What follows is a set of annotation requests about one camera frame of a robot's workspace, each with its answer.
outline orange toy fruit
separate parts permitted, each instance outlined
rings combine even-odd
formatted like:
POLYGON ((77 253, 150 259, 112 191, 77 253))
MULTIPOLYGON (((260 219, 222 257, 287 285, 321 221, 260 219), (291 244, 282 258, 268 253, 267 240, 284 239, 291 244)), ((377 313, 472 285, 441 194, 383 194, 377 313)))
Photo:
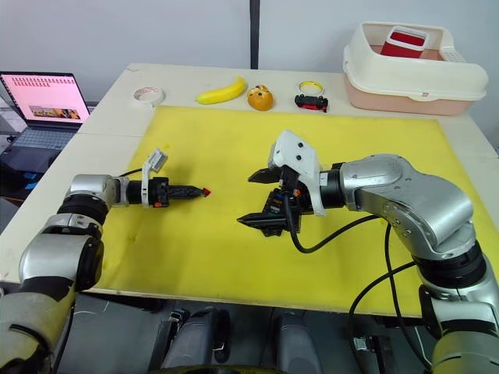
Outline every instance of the orange toy fruit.
POLYGON ((258 111, 268 111, 274 104, 272 93, 263 84, 248 91, 248 104, 258 111))

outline white table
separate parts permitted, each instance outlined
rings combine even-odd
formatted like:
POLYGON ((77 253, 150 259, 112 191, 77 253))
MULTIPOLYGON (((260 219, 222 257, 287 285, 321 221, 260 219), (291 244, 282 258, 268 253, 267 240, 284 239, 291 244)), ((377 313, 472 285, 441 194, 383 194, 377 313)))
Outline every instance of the white table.
MULTIPOLYGON (((262 83, 269 87, 276 98, 272 111, 313 113, 297 108, 294 96, 297 83, 315 80, 324 85, 324 96, 330 103, 329 115, 438 120, 496 227, 499 228, 499 159, 467 114, 446 117, 357 109, 349 103, 343 75, 338 73, 131 64, 0 235, 0 281, 19 281, 18 264, 21 253, 47 218, 56 212, 74 175, 118 175, 126 171, 154 114, 154 109, 133 101, 134 90, 144 86, 159 86, 166 93, 162 104, 198 107, 202 105, 194 100, 197 94, 230 84, 238 74, 246 79, 248 86, 262 83)), ((251 110, 246 102, 246 95, 208 108, 251 110)))

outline yellow board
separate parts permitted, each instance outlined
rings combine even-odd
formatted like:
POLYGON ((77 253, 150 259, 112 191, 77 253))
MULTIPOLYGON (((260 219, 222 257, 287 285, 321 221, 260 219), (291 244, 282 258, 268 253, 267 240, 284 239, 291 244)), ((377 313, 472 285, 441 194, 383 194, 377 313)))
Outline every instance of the yellow board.
MULTIPOLYGON (((168 154, 160 176, 212 193, 172 201, 165 209, 113 209, 104 226, 104 269, 97 288, 348 310, 368 283, 386 273, 384 222, 362 224, 309 255, 294 248, 288 232, 265 238, 236 222, 261 211, 274 188, 247 178, 267 166, 271 144, 284 129, 315 147, 326 168, 372 153, 397 153, 417 170, 454 182, 472 199, 480 244, 499 272, 499 235, 436 121, 159 107, 130 170, 159 147, 168 154)), ((362 215, 341 208, 328 210, 327 217, 303 217, 300 240, 315 244, 362 215)), ((395 235, 391 254, 394 268, 411 260, 395 235)), ((403 313, 419 315, 416 269, 400 273, 396 282, 403 313)), ((372 290, 359 311, 393 314, 388 283, 372 290)))

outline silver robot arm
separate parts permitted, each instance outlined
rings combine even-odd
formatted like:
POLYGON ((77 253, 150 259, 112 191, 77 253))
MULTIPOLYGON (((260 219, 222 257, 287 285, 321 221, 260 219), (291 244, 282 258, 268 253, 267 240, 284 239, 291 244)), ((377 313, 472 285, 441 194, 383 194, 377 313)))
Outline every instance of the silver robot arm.
POLYGON ((390 154, 343 164, 339 181, 348 209, 388 221, 418 266, 423 318, 440 338, 433 372, 499 372, 499 288, 468 196, 390 154))
POLYGON ((149 179, 166 155, 155 150, 142 181, 77 175, 56 215, 24 250, 19 292, 0 298, 0 372, 50 372, 52 355, 78 292, 101 277, 102 225, 112 206, 166 207, 170 199, 207 196, 207 189, 149 179))
POLYGON ((423 318, 440 338, 433 372, 499 372, 499 287, 476 240, 471 201, 456 185, 394 154, 321 171, 315 149, 288 130, 272 146, 268 168, 249 181, 280 184, 262 213, 238 219, 266 236, 289 230, 286 217, 299 231, 301 214, 333 207, 383 217, 418 266, 423 318))

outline black cable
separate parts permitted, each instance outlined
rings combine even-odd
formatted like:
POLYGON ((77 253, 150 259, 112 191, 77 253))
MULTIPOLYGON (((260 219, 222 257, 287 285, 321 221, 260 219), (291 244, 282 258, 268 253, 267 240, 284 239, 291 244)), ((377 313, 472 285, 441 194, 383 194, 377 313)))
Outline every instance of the black cable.
MULTIPOLYGON (((390 261, 390 230, 391 230, 391 225, 388 224, 387 230, 384 234, 384 258, 387 262, 387 270, 388 273, 391 272, 391 261, 390 261)), ((431 365, 428 364, 428 362, 424 359, 423 354, 419 351, 418 347, 412 341, 412 338, 409 336, 409 332, 407 331, 407 327, 405 326, 404 319, 402 318, 402 314, 400 312, 400 305, 398 304, 398 297, 397 297, 397 288, 395 286, 395 279, 393 278, 393 275, 389 276, 390 278, 390 287, 391 287, 391 295, 393 297, 393 306, 395 307, 395 314, 397 315, 397 321, 398 325, 400 326, 400 330, 402 330, 402 333, 404 334, 405 340, 407 340, 407 344, 410 346, 412 351, 414 352, 414 355, 421 361, 421 363, 424 365, 425 369, 428 371, 431 371, 431 365)))
POLYGON ((366 296, 367 292, 369 292, 374 286, 377 284, 381 283, 385 279, 389 277, 393 277, 396 273, 400 273, 401 271, 410 268, 411 266, 416 265, 413 261, 410 263, 406 263, 405 265, 399 266, 398 268, 382 275, 381 277, 373 280, 371 283, 367 285, 356 297, 356 299, 353 301, 352 306, 350 307, 349 310, 349 315, 347 317, 347 331, 349 333, 349 344, 350 344, 350 349, 352 350, 353 357, 356 360, 357 365, 359 366, 360 372, 362 373, 367 373, 367 371, 363 367, 363 363, 360 359, 359 352, 356 350, 355 343, 353 342, 353 315, 356 312, 357 305, 360 303, 360 301, 363 299, 364 296, 366 296))
POLYGON ((57 352, 57 357, 54 360, 54 366, 52 367, 52 374, 56 374, 59 369, 59 364, 62 360, 62 354, 64 353, 65 345, 68 342, 69 331, 71 330, 71 325, 73 324, 73 317, 75 315, 75 305, 71 305, 71 309, 69 310, 69 321, 68 326, 65 329, 64 337, 62 338, 61 347, 59 348, 59 352, 57 352))
POLYGON ((358 224, 363 224, 364 222, 375 220, 376 218, 379 218, 378 216, 367 216, 358 219, 357 221, 350 222, 349 224, 343 226, 342 228, 339 228, 337 231, 333 232, 331 235, 329 235, 327 238, 322 240, 321 242, 318 242, 316 245, 305 248, 301 245, 301 243, 298 240, 298 235, 296 234, 295 230, 295 225, 293 223, 293 217, 291 213, 291 209, 289 207, 289 197, 284 196, 284 212, 286 215, 286 221, 288 222, 288 230, 289 233, 291 234, 291 239, 293 240, 293 244, 295 245, 296 249, 298 249, 301 253, 312 253, 317 251, 318 249, 321 249, 324 247, 328 242, 339 236, 340 234, 343 234, 345 231, 354 228, 358 224))
POLYGON ((142 168, 133 169, 131 171, 127 171, 126 173, 121 174, 120 177, 126 177, 127 175, 130 175, 130 174, 133 174, 133 173, 138 173, 139 171, 142 171, 142 168))

